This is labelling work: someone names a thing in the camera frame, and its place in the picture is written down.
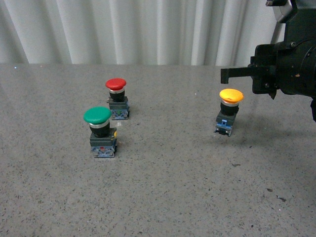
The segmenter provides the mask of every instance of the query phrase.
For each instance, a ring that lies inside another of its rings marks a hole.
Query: yellow button cap
[[[243,100],[243,94],[239,90],[224,89],[219,93],[219,96],[227,103],[238,103]]]

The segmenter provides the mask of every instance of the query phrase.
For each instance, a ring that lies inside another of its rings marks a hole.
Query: green button cap
[[[91,124],[101,124],[111,117],[111,111],[105,107],[93,107],[84,113],[84,121]]]

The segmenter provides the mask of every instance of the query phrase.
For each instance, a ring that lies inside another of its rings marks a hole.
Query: black robotic arm
[[[277,21],[285,23],[284,41],[258,45],[246,68],[222,69],[221,83],[251,76],[255,94],[274,99],[280,89],[288,95],[310,96],[316,121],[316,1],[269,0],[266,6],[272,6]]]

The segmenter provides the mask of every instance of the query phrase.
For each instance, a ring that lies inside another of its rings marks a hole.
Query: red button cap
[[[112,78],[105,83],[105,86],[110,90],[121,90],[126,85],[123,78]]]

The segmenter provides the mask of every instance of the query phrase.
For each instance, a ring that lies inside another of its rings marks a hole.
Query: gray speckled surface
[[[245,99],[222,136],[219,75],[0,65],[0,236],[316,236],[311,99],[279,91],[273,101],[252,94],[250,78],[231,79]],[[111,122],[116,157],[94,159],[82,116],[108,106],[113,77],[127,80],[130,119]]]

